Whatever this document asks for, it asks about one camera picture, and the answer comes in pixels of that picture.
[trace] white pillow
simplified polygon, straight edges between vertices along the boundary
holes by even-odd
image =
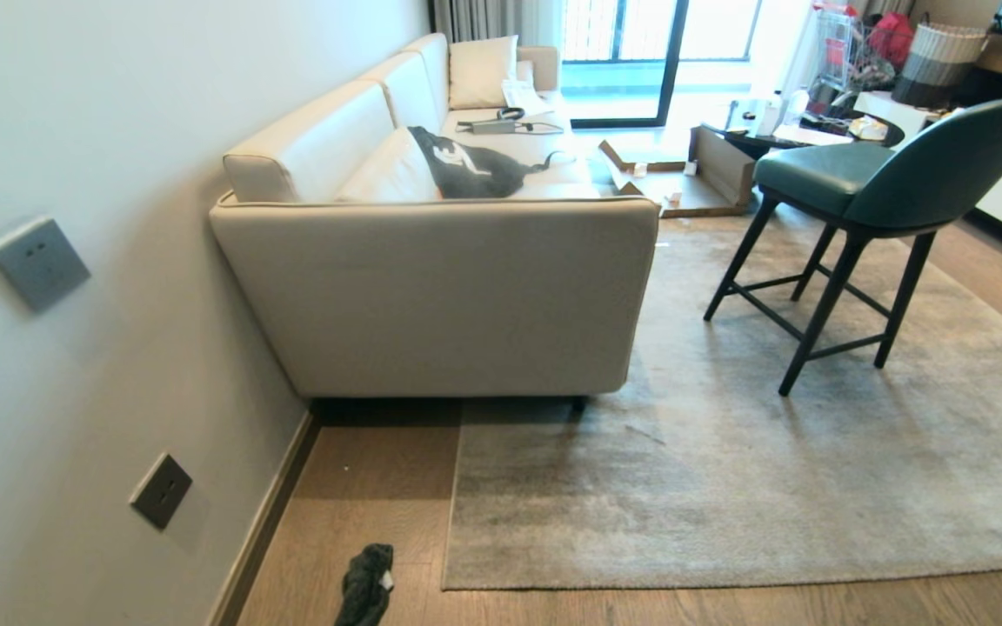
[[[428,159],[405,127],[393,131],[347,179],[335,201],[441,201]]]
[[[536,72],[533,70],[532,61],[517,61],[517,80],[536,87]]]
[[[451,108],[503,107],[502,80],[517,79],[517,36],[451,44]]]

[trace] open cardboard box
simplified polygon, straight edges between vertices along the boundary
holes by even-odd
[[[636,177],[636,161],[625,160],[607,141],[599,146],[619,194],[644,195],[663,206],[661,217],[703,217],[742,214],[753,197],[756,161],[712,130],[690,129],[690,150],[683,161],[649,163],[648,173]],[[696,168],[695,174],[683,167]],[[669,198],[678,193],[679,201]]]

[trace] gray rug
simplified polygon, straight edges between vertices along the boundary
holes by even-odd
[[[747,218],[665,220],[628,385],[466,404],[446,590],[787,585],[1002,570],[1002,317],[927,265],[883,372],[812,362],[739,297],[701,316]],[[818,229],[781,208],[742,281],[795,273]],[[828,264],[839,252],[834,246]],[[908,248],[854,276],[891,301]],[[790,285],[764,298],[804,326]],[[820,346],[879,333],[843,296]]]

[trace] curtain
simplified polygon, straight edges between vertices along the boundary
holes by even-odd
[[[519,35],[521,46],[559,46],[560,0],[432,0],[435,30],[451,43]]]

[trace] sofa backrest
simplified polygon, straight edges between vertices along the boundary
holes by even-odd
[[[393,132],[385,92],[348,82],[231,148],[222,157],[238,201],[333,201]]]
[[[425,59],[419,52],[401,52],[367,71],[359,80],[373,80],[386,92],[393,123],[402,126],[423,126],[438,132],[446,111],[435,106],[435,95]]]
[[[428,82],[432,89],[432,96],[435,100],[435,111],[442,123],[446,119],[448,106],[448,92],[451,87],[451,79],[448,75],[448,48],[446,48],[446,35],[442,32],[435,32],[432,35],[422,36],[405,47],[405,52],[417,52],[425,61],[425,68],[428,70]]]
[[[532,61],[532,84],[536,91],[557,91],[562,59],[559,48],[553,46],[521,46],[518,61]]]

